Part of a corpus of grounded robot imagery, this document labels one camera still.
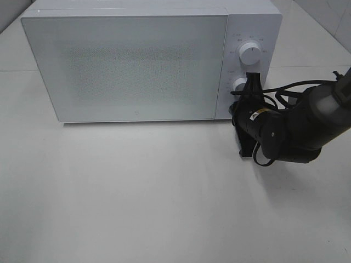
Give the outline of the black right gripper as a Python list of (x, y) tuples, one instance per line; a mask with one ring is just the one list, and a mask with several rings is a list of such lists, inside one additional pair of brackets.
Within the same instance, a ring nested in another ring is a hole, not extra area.
[(229, 107), (229, 113), (239, 142), (239, 155), (251, 158), (255, 142), (285, 140), (285, 120), (274, 105), (254, 97), (263, 95), (261, 74), (246, 72), (246, 78), (244, 95)]

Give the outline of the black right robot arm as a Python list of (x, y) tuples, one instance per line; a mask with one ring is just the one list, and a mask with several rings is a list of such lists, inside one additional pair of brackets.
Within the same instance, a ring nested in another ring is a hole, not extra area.
[(324, 145), (350, 129), (350, 72), (335, 81), (309, 80), (264, 90), (259, 73), (247, 73), (229, 107), (242, 158), (257, 152), (275, 161), (309, 163)]

